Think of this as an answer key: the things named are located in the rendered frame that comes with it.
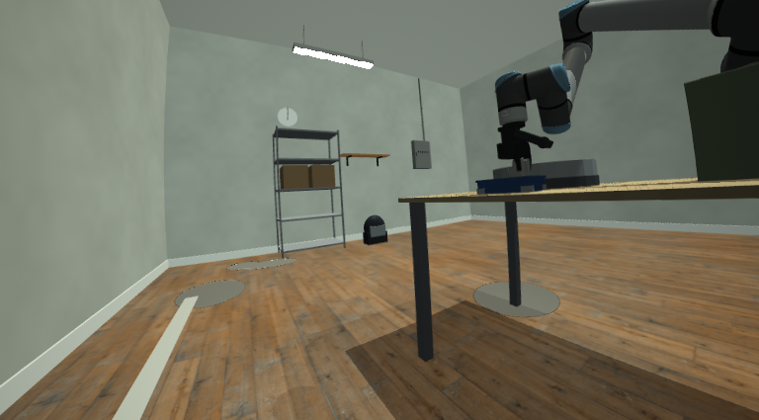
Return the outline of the blue crate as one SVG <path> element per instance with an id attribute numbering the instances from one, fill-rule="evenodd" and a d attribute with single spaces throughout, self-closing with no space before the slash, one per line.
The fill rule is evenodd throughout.
<path id="1" fill-rule="evenodd" d="M 484 195 L 544 191 L 547 189 L 545 177 L 546 176 L 523 176 L 479 180 L 475 181 L 475 183 L 477 183 L 476 192 L 478 195 Z"/>

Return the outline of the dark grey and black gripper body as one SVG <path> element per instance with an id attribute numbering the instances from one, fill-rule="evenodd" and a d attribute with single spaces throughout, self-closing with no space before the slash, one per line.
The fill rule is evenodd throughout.
<path id="1" fill-rule="evenodd" d="M 501 140 L 503 137 L 503 142 L 504 142 L 504 143 L 497 144 L 498 159 L 507 159 L 507 158 L 514 159 L 514 157 L 512 156 L 517 146 L 519 146 L 519 151 L 522 157 L 528 158 L 528 155 L 530 155 L 531 153 L 529 142 L 514 136 L 516 129 L 520 130 L 520 128 L 524 126 L 525 126 L 525 122 L 517 121 L 517 122 L 507 123 L 503 125 L 502 127 L 498 128 L 498 131 L 501 132 Z"/>

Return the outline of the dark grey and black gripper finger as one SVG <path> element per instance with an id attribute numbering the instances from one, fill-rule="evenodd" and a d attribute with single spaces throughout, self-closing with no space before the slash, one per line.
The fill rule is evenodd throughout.
<path id="1" fill-rule="evenodd" d="M 531 153 L 530 153 L 530 155 L 528 155 L 528 158 L 524 158 L 523 160 L 525 162 L 524 169 L 525 169 L 526 176 L 530 176 L 530 171 L 531 171 L 531 166 L 532 166 L 532 156 L 531 156 Z"/>
<path id="2" fill-rule="evenodd" d="M 513 177 L 526 176 L 525 169 L 524 169 L 525 162 L 524 162 L 524 160 L 522 158 L 522 155 L 521 155 L 521 153 L 519 151 L 519 146 L 517 146 L 517 149 L 515 149 L 513 157 L 514 157 L 514 159 L 512 161 L 512 167 L 507 170 L 507 174 L 509 176 L 513 176 Z M 516 166 L 517 166 L 517 169 L 516 169 Z"/>

